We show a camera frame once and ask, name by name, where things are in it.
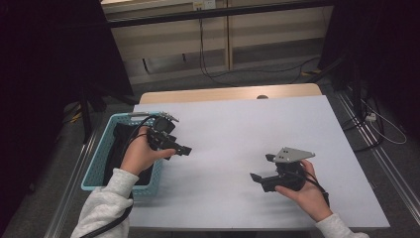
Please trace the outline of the blue perforated plastic basket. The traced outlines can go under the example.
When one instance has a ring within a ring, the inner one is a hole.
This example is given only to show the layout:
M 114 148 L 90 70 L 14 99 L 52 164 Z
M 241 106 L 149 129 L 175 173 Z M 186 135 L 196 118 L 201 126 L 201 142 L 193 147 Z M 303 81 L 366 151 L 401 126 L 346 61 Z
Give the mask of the blue perforated plastic basket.
M 115 126 L 118 123 L 125 125 L 137 125 L 138 128 L 140 124 L 143 126 L 151 126 L 154 115 L 161 116 L 161 113 L 120 113 L 114 114 L 110 117 L 82 181 L 81 188 L 83 190 L 93 190 L 94 188 L 105 186 L 102 184 L 102 181 L 107 156 L 111 144 L 114 142 L 112 131 Z M 135 200 L 138 200 L 141 197 L 155 196 L 157 194 L 161 171 L 162 160 L 159 160 L 144 173 L 140 174 L 140 179 L 136 182 L 133 188 Z

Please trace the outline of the white table cover sheet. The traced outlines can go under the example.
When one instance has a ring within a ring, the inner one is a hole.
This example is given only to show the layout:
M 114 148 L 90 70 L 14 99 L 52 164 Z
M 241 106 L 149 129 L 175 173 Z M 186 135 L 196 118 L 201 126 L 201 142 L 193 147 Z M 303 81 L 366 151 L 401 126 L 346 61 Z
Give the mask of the white table cover sheet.
M 187 157 L 164 162 L 157 195 L 138 200 L 135 228 L 157 230 L 310 230 L 290 199 L 263 191 L 251 175 L 275 173 L 266 155 L 283 147 L 314 153 L 331 208 L 357 230 L 389 223 L 325 96 L 143 104 L 165 111 Z

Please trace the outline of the person's right hand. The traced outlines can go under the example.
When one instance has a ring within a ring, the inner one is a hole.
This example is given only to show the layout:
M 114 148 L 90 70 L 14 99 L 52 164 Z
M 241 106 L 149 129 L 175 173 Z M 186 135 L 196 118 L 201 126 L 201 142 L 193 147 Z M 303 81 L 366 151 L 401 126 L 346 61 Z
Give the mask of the person's right hand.
M 313 181 L 317 182 L 313 165 L 307 160 L 302 160 L 301 166 L 306 172 L 309 181 L 299 191 L 283 186 L 278 186 L 276 191 L 293 200 L 315 222 L 319 222 L 332 215 L 333 211 L 327 204 L 320 188 L 313 184 Z

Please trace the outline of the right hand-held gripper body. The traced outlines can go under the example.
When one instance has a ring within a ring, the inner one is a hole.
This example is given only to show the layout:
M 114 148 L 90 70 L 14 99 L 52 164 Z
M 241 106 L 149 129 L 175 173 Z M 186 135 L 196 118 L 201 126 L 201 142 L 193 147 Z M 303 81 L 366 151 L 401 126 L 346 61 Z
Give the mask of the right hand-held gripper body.
M 306 180 L 305 172 L 301 166 L 301 161 L 315 156 L 312 152 L 284 147 L 273 159 L 276 165 L 281 186 L 294 191 L 300 190 Z

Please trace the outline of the white wall socket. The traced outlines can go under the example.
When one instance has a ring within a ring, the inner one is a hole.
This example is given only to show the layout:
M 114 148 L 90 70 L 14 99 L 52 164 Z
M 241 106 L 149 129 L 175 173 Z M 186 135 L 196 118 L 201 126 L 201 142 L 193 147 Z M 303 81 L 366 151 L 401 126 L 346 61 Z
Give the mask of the white wall socket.
M 212 10 L 216 8 L 216 0 L 194 0 L 193 10 Z

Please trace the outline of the black pants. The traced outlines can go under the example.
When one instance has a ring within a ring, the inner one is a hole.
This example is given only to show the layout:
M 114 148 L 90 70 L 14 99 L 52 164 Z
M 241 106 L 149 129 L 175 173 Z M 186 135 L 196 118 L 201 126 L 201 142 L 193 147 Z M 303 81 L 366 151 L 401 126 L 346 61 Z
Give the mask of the black pants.
M 111 144 L 105 169 L 102 184 L 106 185 L 114 169 L 119 169 L 125 155 L 126 144 L 131 144 L 133 138 L 139 134 L 137 125 L 125 125 L 118 123 L 112 131 L 114 142 Z

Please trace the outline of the metal floor rail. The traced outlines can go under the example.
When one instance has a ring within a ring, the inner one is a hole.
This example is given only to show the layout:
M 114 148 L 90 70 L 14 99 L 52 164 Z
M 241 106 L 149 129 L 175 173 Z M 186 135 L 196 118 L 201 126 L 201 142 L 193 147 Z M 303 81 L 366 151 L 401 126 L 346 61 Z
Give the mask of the metal floor rail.
M 363 122 L 356 117 L 356 112 L 353 110 L 351 99 L 343 93 L 337 93 L 337 96 L 346 112 L 351 117 L 351 121 L 355 123 L 358 132 L 366 142 L 367 150 L 372 152 L 414 220 L 420 226 L 420 198 L 415 194 L 414 190 L 391 160 L 391 157 L 379 143 L 380 136 L 374 134 L 370 123 Z
M 76 191 L 80 187 L 83 168 L 93 150 L 97 136 L 92 134 L 83 144 L 64 193 L 58 203 L 44 238 L 59 238 L 70 211 Z

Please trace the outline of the dark curtain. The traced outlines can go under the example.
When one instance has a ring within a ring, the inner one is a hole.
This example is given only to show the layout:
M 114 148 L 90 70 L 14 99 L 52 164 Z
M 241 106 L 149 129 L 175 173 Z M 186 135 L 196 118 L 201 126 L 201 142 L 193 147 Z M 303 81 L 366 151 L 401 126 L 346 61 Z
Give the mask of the dark curtain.
M 64 107 L 133 90 L 102 0 L 0 0 L 0 235 L 48 163 Z
M 337 0 L 318 67 L 342 56 L 420 140 L 420 0 Z

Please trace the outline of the black metal stand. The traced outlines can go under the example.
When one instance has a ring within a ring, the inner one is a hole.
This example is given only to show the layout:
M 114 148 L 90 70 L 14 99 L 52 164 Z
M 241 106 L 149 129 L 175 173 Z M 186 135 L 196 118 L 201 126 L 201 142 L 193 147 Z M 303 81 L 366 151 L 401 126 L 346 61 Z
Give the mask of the black metal stand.
M 363 109 L 361 102 L 361 76 L 358 63 L 354 60 L 351 54 L 342 54 L 335 59 L 332 63 L 323 68 L 319 73 L 312 76 L 308 83 L 317 83 L 327 75 L 339 73 L 348 76 L 351 80 L 349 86 L 353 95 L 353 109 L 356 116 L 360 119 L 363 118 Z
M 93 133 L 89 109 L 92 108 L 95 112 L 104 112 L 107 108 L 107 104 L 102 96 L 88 92 L 80 92 L 79 103 L 81 106 L 81 116 L 84 129 L 83 143 L 86 144 Z

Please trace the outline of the person's left hand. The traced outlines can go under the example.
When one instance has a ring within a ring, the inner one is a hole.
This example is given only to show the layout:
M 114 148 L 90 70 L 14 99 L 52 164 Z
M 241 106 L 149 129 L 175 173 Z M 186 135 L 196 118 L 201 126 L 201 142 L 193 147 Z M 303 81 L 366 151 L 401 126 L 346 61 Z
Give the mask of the person's left hand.
M 175 154 L 174 149 L 154 151 L 150 148 L 147 138 L 148 127 L 142 126 L 139 134 L 129 145 L 120 169 L 132 175 L 139 175 L 148 169 L 155 161 Z

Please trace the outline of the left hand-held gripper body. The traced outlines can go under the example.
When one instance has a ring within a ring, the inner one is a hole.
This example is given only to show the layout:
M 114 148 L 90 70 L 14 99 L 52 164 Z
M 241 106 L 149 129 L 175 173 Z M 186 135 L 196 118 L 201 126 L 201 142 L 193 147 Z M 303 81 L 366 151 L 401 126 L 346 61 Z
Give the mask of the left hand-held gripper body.
M 170 135 L 174 128 L 175 125 L 170 119 L 154 115 L 152 125 L 147 133 L 150 147 L 155 151 L 174 149 L 178 152 L 178 145 L 175 143 L 176 138 Z

